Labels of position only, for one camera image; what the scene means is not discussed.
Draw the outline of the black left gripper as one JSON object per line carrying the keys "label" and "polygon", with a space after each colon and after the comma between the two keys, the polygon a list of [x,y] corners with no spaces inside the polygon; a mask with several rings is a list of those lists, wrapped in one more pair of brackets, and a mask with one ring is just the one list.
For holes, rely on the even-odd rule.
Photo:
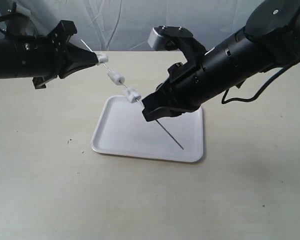
{"label": "black left gripper", "polygon": [[97,55],[68,43],[77,34],[75,23],[71,20],[61,20],[46,36],[48,56],[48,72],[44,76],[32,79],[36,90],[45,89],[46,84],[59,77],[65,79],[73,73],[94,67],[98,63]]}

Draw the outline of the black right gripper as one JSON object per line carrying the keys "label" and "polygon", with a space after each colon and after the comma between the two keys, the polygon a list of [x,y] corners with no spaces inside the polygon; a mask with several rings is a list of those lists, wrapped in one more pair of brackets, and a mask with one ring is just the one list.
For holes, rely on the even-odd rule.
{"label": "black right gripper", "polygon": [[169,69],[169,77],[143,100],[147,122],[176,118],[196,111],[201,104],[230,87],[230,57],[213,49],[195,62]]}

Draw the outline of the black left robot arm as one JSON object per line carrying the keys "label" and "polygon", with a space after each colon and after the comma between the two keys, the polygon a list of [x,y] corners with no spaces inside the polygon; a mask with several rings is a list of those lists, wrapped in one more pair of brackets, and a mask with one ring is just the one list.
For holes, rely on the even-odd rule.
{"label": "black left robot arm", "polygon": [[31,12],[13,2],[0,16],[0,79],[32,78],[36,90],[50,81],[96,66],[97,55],[70,43],[77,34],[75,23],[60,20],[47,35],[27,34]]}

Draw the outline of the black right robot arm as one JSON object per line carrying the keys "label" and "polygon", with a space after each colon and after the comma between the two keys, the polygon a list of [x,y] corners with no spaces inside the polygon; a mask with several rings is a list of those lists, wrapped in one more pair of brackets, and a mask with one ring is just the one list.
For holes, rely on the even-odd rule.
{"label": "black right robot arm", "polygon": [[230,88],[240,88],[258,73],[282,74],[300,62],[300,0],[265,0],[246,24],[211,50],[186,28],[158,26],[149,45],[157,51],[179,50],[185,63],[168,68],[168,78],[143,100],[147,122],[196,111]]}

